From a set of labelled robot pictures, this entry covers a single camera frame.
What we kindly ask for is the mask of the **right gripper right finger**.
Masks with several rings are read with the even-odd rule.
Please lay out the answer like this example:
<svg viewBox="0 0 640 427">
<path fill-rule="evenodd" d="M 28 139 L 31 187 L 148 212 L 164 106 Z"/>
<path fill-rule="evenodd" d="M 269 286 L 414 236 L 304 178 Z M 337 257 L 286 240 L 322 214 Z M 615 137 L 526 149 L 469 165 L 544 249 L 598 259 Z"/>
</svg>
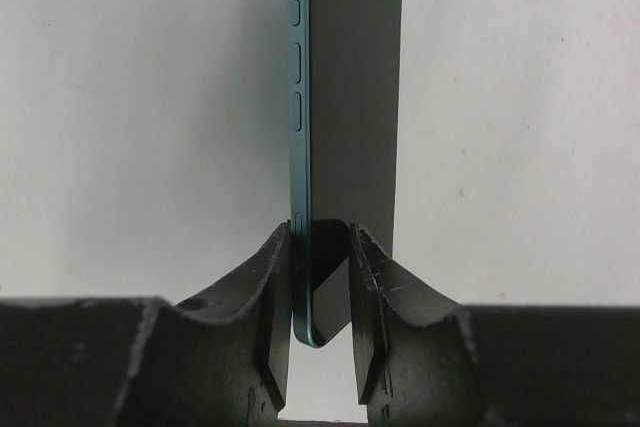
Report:
<svg viewBox="0 0 640 427">
<path fill-rule="evenodd" d="M 635 307 L 463 305 L 350 228 L 358 397 L 372 426 L 635 426 Z"/>
</svg>

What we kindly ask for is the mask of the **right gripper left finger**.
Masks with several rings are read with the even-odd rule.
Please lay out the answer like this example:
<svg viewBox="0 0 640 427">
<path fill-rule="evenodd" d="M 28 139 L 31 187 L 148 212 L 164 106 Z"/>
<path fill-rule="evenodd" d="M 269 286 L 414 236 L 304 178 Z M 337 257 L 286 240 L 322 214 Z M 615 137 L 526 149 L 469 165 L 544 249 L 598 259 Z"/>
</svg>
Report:
<svg viewBox="0 0 640 427">
<path fill-rule="evenodd" d="M 5 426 L 273 426 L 285 404 L 290 229 L 210 287 L 1 303 Z"/>
</svg>

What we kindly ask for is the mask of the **teal blue phone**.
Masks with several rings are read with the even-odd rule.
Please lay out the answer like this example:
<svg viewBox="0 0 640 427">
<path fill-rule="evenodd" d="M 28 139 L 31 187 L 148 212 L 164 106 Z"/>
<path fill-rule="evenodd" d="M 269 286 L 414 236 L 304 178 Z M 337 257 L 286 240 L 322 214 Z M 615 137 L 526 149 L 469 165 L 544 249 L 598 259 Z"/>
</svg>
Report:
<svg viewBox="0 0 640 427">
<path fill-rule="evenodd" d="M 288 0 L 293 328 L 350 319 L 349 227 L 393 248 L 402 0 Z"/>
</svg>

